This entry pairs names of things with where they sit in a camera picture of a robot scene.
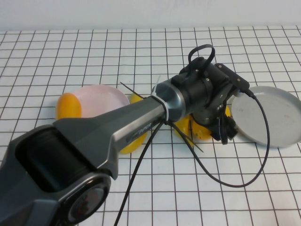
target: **yellow object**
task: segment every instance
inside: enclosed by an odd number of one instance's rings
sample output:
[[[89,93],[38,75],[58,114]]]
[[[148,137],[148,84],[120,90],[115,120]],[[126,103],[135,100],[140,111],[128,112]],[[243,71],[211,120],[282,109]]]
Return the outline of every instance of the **yellow object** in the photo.
[[[192,122],[192,132],[200,140],[211,139],[211,132],[207,128],[198,125],[194,120]]]
[[[55,119],[80,117],[81,105],[77,97],[72,93],[62,94],[56,103]]]
[[[229,107],[228,107],[228,106],[226,107],[226,115],[227,115],[228,117],[230,117],[230,116],[231,116],[230,109],[229,109]]]
[[[231,116],[230,109],[228,106],[226,107],[226,115]],[[191,129],[194,136],[201,140],[208,140],[211,139],[211,132],[207,128],[198,125],[193,118],[189,115],[175,123],[175,125],[187,136],[189,136],[189,124],[191,122]]]
[[[136,103],[138,101],[141,101],[142,98],[138,97],[135,93],[133,93],[130,97],[130,103]],[[127,145],[125,148],[123,148],[120,153],[121,154],[130,154],[132,153],[134,150],[136,150],[140,145],[142,145],[142,143],[144,142],[145,138],[147,136],[147,133],[144,133],[143,135],[141,135],[140,137],[138,137],[136,140],[134,140],[132,143],[130,143],[129,145]]]
[[[192,120],[193,120],[192,117],[190,115],[188,115],[188,116],[180,119],[179,121],[175,122],[174,124],[180,129],[180,131],[182,133],[184,133],[185,135],[190,137],[189,124],[190,124],[190,121],[192,121]],[[175,130],[175,133],[176,133],[176,135],[181,137],[180,134],[176,130]],[[191,141],[188,140],[188,142],[191,146],[193,146],[193,143]]]

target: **white zip tie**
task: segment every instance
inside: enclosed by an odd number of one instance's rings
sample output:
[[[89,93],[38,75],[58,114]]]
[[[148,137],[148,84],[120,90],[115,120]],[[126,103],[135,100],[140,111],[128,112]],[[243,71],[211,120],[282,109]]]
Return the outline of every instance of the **white zip tie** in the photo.
[[[152,91],[152,93],[150,95],[153,96],[153,97],[155,97],[157,100],[159,100],[164,105],[165,110],[166,110],[166,118],[165,118],[165,120],[168,121],[168,119],[169,119],[169,110],[168,110],[167,103],[163,99],[161,99],[160,97],[158,97],[157,93],[156,93],[157,84],[159,83],[160,77],[161,77],[161,75],[159,75],[159,77],[157,79],[157,82],[156,82],[156,85],[154,87],[154,91]]]

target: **pink dish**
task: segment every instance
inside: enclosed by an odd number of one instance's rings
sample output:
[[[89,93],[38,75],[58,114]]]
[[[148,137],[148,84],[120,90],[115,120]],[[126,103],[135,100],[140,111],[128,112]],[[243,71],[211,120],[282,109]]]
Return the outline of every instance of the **pink dish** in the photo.
[[[84,86],[72,92],[81,105],[81,117],[91,118],[128,105],[126,95],[106,85]]]

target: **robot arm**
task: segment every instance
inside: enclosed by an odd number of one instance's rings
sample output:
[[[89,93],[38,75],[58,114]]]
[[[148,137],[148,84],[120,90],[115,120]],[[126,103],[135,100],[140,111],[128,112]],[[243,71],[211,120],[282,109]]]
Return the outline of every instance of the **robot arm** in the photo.
[[[87,219],[118,177],[119,151],[160,122],[191,114],[225,143],[237,130],[224,106],[248,88],[224,65],[198,57],[140,102],[94,118],[61,119],[14,139],[0,168],[0,226],[71,226]]]

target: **white wall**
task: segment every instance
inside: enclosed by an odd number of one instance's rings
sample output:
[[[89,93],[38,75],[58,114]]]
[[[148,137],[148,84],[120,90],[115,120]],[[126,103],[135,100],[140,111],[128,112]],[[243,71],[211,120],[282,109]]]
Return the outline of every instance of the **white wall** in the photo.
[[[0,0],[0,30],[301,24],[301,0]]]

